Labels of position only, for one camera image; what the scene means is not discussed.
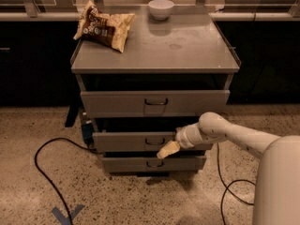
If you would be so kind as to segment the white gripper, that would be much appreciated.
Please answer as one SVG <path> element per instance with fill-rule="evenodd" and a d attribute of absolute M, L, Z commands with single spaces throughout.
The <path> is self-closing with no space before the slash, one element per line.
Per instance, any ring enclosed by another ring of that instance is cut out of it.
<path fill-rule="evenodd" d="M 169 155 L 175 154 L 181 148 L 189 149 L 204 143 L 203 135 L 198 124 L 179 127 L 176 130 L 175 141 L 169 141 L 157 153 L 159 159 L 164 159 Z"/>

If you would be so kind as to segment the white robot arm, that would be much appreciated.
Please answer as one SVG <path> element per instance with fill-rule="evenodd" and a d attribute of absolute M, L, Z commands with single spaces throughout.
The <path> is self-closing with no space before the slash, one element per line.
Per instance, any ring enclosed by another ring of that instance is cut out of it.
<path fill-rule="evenodd" d="M 157 157 L 164 159 L 197 145 L 229 141 L 260 160 L 253 225 L 300 225 L 300 136 L 279 137 L 233 124 L 214 112 L 179 128 Z"/>

